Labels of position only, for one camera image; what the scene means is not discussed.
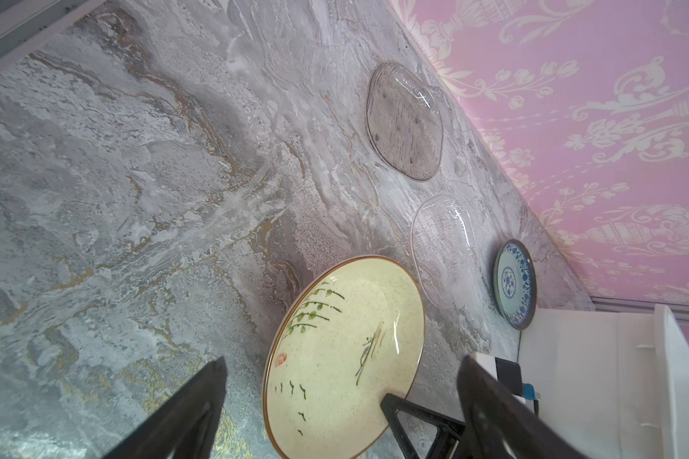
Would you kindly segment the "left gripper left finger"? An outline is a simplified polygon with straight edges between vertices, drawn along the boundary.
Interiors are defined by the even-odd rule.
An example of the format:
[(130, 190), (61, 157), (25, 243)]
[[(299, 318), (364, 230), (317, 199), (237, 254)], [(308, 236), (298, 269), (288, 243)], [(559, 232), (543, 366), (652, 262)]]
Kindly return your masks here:
[(207, 363), (105, 456), (209, 458), (225, 402), (227, 376), (223, 358)]

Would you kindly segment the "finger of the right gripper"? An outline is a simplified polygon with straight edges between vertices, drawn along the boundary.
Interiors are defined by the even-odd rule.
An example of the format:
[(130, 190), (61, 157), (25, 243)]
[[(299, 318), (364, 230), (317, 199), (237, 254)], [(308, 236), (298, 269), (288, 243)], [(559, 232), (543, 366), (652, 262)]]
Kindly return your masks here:
[[(421, 407), (402, 397), (387, 393), (380, 403), (392, 435), (404, 458), (454, 458), (465, 431), (465, 424), (455, 418)], [(417, 447), (411, 434), (422, 428), (429, 445)]]

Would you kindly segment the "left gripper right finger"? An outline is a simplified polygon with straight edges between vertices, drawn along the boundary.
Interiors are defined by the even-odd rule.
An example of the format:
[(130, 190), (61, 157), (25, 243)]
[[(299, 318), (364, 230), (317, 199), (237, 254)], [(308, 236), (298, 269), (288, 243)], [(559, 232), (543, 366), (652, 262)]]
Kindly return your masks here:
[(459, 458), (582, 458), (521, 404), (504, 384), (467, 356), (457, 373), (465, 429)]

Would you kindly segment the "white plastic bin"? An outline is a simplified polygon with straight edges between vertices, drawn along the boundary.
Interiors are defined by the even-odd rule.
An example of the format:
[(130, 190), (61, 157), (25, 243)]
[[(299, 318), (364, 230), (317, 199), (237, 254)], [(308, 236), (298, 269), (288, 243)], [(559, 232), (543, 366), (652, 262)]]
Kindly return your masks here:
[(540, 309), (519, 365), (539, 417), (591, 458), (689, 458), (689, 343), (672, 310)]

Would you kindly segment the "cream plate with grass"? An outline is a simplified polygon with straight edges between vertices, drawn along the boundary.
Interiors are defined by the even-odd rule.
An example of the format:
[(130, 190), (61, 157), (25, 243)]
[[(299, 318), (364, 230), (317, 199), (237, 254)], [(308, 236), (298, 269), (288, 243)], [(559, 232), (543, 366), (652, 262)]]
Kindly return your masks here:
[(348, 259), (315, 279), (273, 340), (262, 386), (267, 435), (283, 458), (356, 458), (388, 428), (380, 407), (406, 397), (426, 316), (409, 271), (384, 256)]

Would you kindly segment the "small blue patterned plate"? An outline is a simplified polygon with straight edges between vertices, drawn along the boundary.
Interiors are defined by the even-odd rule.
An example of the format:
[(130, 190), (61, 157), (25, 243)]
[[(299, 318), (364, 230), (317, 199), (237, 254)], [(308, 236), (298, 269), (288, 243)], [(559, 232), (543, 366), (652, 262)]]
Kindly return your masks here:
[(537, 277), (528, 249), (510, 239), (493, 264), (493, 293), (501, 315), (517, 330), (526, 329), (537, 308)]

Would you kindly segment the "clear glass plate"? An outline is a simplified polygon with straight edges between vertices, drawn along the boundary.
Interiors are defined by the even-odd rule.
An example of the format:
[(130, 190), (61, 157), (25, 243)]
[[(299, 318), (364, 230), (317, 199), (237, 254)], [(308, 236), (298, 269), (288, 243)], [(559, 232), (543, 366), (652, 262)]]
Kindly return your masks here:
[(472, 219), (450, 194), (425, 201), (411, 222), (411, 254), (426, 297), (436, 306), (461, 308), (471, 282), (480, 278)]

